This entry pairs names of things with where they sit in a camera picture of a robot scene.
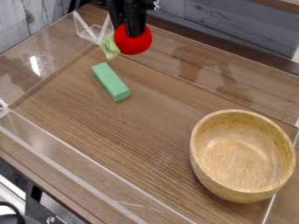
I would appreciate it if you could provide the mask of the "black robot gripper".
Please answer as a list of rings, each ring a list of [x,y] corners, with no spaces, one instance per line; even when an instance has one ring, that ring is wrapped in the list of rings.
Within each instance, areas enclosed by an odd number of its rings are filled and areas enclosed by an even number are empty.
[[[124,23],[125,12],[128,36],[135,38],[141,35],[145,31],[145,11],[157,11],[160,0],[105,0],[105,2],[113,28],[116,29]]]

